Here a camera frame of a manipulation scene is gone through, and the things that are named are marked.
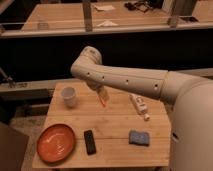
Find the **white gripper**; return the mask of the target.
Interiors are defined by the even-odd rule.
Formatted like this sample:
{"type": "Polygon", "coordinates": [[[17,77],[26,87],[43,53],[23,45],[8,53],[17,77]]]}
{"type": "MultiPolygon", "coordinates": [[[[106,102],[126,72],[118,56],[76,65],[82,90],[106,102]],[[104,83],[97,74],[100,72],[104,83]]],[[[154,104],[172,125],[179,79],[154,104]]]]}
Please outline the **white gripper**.
{"type": "Polygon", "coordinates": [[[87,86],[91,90],[95,91],[102,100],[104,100],[104,101],[108,101],[109,100],[108,92],[107,92],[107,90],[105,89],[105,87],[103,85],[98,84],[96,82],[89,81],[87,83],[87,86]]]}

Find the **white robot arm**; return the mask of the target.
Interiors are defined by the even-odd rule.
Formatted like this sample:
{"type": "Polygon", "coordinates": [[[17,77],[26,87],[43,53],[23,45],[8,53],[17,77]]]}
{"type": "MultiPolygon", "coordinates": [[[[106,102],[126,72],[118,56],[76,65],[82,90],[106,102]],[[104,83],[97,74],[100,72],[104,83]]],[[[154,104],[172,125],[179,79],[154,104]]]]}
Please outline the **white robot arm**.
{"type": "Polygon", "coordinates": [[[167,70],[104,66],[100,52],[85,47],[71,66],[94,91],[103,86],[173,106],[170,171],[213,171],[213,80],[167,70]]]}

